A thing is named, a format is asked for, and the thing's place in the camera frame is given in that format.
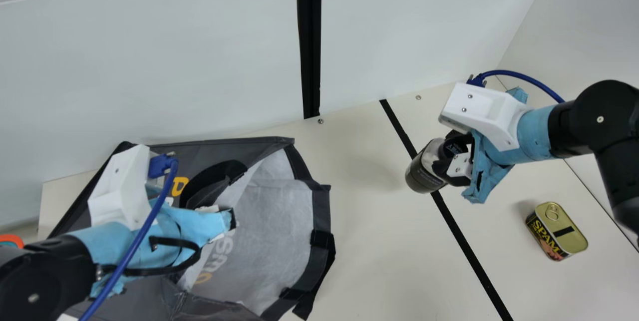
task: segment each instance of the blue connector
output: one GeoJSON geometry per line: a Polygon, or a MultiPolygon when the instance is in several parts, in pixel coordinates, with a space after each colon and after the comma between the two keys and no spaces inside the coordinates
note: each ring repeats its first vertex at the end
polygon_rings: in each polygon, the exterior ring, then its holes
{"type": "Polygon", "coordinates": [[[169,154],[157,155],[149,160],[149,178],[157,179],[164,176],[164,171],[171,168],[173,157],[169,154]]]}

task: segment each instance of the black cylindrical object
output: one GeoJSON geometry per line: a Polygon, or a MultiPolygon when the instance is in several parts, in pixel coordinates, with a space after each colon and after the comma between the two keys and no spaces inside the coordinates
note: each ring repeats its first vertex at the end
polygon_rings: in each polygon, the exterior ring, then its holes
{"type": "Polygon", "coordinates": [[[410,162],[408,169],[406,169],[406,183],[415,192],[420,194],[428,194],[433,191],[437,191],[444,187],[446,183],[435,176],[432,171],[428,170],[422,163],[424,153],[426,153],[426,159],[437,158],[438,150],[443,144],[444,139],[433,139],[428,145],[422,149],[421,152],[410,162]]]}
{"type": "Polygon", "coordinates": [[[25,246],[0,246],[0,321],[55,321],[89,296],[95,266],[84,244],[62,235],[25,246]]]}

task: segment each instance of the black line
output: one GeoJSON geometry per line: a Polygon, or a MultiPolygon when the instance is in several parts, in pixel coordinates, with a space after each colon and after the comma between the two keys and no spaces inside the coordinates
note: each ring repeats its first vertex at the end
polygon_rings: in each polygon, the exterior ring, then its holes
{"type": "Polygon", "coordinates": [[[567,233],[571,233],[575,230],[575,228],[573,228],[573,226],[568,226],[567,228],[563,228],[561,230],[557,230],[556,232],[553,232],[553,235],[555,235],[555,237],[559,237],[559,236],[564,236],[567,233]]]}
{"type": "Polygon", "coordinates": [[[304,118],[320,114],[321,0],[297,0],[304,118]]]}
{"type": "Polygon", "coordinates": [[[404,144],[404,148],[406,148],[406,151],[410,155],[410,158],[415,159],[415,157],[417,156],[417,150],[415,150],[415,146],[413,146],[413,143],[411,143],[408,134],[406,134],[406,132],[404,131],[404,128],[401,127],[399,119],[397,119],[397,116],[395,116],[395,112],[393,112],[390,104],[386,99],[380,100],[379,103],[381,103],[381,107],[383,107],[384,111],[386,112],[386,116],[388,116],[390,123],[393,125],[393,128],[395,128],[395,132],[397,132],[399,139],[401,139],[402,144],[404,144]]]}
{"type": "MultiPolygon", "coordinates": [[[[417,150],[415,150],[415,146],[413,146],[413,143],[411,143],[410,139],[408,138],[408,134],[406,134],[404,128],[402,128],[401,124],[399,123],[399,119],[397,119],[397,116],[395,116],[395,112],[393,112],[393,109],[390,107],[388,101],[384,99],[380,100],[379,103],[381,103],[381,107],[383,107],[384,111],[386,112],[386,116],[388,116],[390,123],[393,125],[393,128],[395,128],[395,132],[397,132],[397,135],[404,144],[404,148],[406,148],[406,151],[408,152],[410,157],[414,158],[415,156],[417,156],[417,150]]],[[[497,294],[495,287],[493,287],[493,283],[490,282],[490,279],[488,278],[488,275],[486,275],[484,268],[479,263],[479,260],[475,256],[472,248],[470,248],[468,241],[464,237],[464,234],[461,232],[461,229],[459,229],[459,226],[450,213],[450,210],[446,206],[446,203],[444,202],[440,192],[431,192],[431,196],[433,197],[437,208],[440,210],[441,216],[443,216],[444,221],[446,221],[450,232],[452,232],[452,235],[455,237],[455,240],[459,244],[461,251],[463,251],[466,259],[470,263],[470,267],[473,268],[473,271],[475,271],[475,275],[477,275],[479,282],[484,287],[486,294],[488,294],[488,298],[490,298],[490,301],[493,302],[493,306],[497,310],[497,313],[502,317],[502,320],[511,321],[513,317],[511,317],[508,309],[506,309],[506,305],[504,305],[504,302],[499,297],[499,294],[497,294]]]]}

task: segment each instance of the cable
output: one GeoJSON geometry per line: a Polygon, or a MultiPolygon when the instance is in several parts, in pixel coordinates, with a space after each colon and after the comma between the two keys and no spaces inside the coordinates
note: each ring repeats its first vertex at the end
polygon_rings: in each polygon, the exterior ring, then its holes
{"type": "Polygon", "coordinates": [[[118,282],[118,279],[120,278],[120,276],[122,276],[122,273],[124,272],[126,266],[128,266],[128,263],[131,262],[133,255],[135,255],[135,251],[137,251],[137,248],[139,248],[142,244],[144,237],[146,237],[146,233],[149,232],[149,229],[153,224],[153,220],[155,220],[155,217],[160,212],[160,209],[162,209],[164,200],[169,194],[169,189],[171,189],[171,187],[173,186],[173,179],[178,173],[178,160],[167,159],[167,162],[169,162],[171,171],[169,171],[169,175],[167,176],[166,180],[164,180],[164,187],[162,187],[162,192],[160,192],[160,196],[158,196],[157,201],[155,201],[155,205],[153,205],[151,213],[146,218],[146,221],[144,221],[144,225],[142,225],[137,235],[135,235],[135,239],[131,243],[131,246],[128,248],[128,250],[126,250],[126,254],[120,260],[118,267],[116,267],[116,270],[107,281],[107,284],[104,285],[102,291],[100,292],[100,294],[98,294],[98,297],[95,298],[95,301],[93,301],[89,308],[87,308],[87,310],[78,321],[89,321],[91,316],[93,316],[96,310],[98,310],[98,307],[100,307],[100,305],[102,305],[102,303],[107,299],[110,292],[113,290],[113,287],[118,282]]]}
{"type": "Polygon", "coordinates": [[[535,78],[531,78],[531,77],[529,77],[527,75],[524,75],[522,73],[518,73],[517,71],[510,71],[510,70],[491,70],[491,71],[487,71],[486,73],[481,73],[481,74],[477,75],[472,80],[468,80],[467,84],[471,84],[471,85],[475,85],[475,86],[484,86],[484,84],[483,84],[484,79],[486,77],[490,77],[490,76],[493,76],[493,75],[507,75],[509,77],[520,78],[521,80],[527,81],[530,84],[533,84],[534,86],[538,87],[539,89],[545,91],[546,94],[549,94],[550,97],[555,99],[555,101],[557,101],[558,103],[565,102],[565,100],[563,98],[561,98],[561,96],[559,96],[552,89],[547,87],[544,83],[540,82],[539,80],[536,80],[535,78]]]}

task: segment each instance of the table surface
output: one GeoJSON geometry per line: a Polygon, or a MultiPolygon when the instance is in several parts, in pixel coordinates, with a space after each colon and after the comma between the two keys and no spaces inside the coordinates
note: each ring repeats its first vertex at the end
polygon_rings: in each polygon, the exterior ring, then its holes
{"type": "MultiPolygon", "coordinates": [[[[452,88],[388,101],[417,150],[449,131],[436,116],[452,88]]],[[[470,204],[461,191],[445,187],[441,195],[514,319],[637,318],[639,253],[565,161],[515,166],[484,205],[470,204]],[[586,251],[561,262],[541,251],[523,220],[546,201],[562,205],[587,238],[586,251]]]]}
{"type": "MultiPolygon", "coordinates": [[[[451,90],[449,84],[388,100],[415,148],[449,131],[437,116],[451,90]]],[[[410,157],[381,105],[321,118],[242,135],[294,137],[313,178],[332,185],[337,258],[310,321],[499,320],[431,197],[406,187],[410,157]]],[[[47,183],[43,207],[66,210],[86,178],[47,183]]],[[[634,318],[639,254],[565,162],[516,166],[485,205],[470,205],[460,193],[441,191],[514,319],[634,318]],[[588,250],[562,262],[546,257],[523,223],[545,201],[566,209],[588,250]]],[[[58,214],[41,213],[41,223],[55,225],[58,214]]],[[[283,320],[298,318],[289,313],[283,320]]]]}

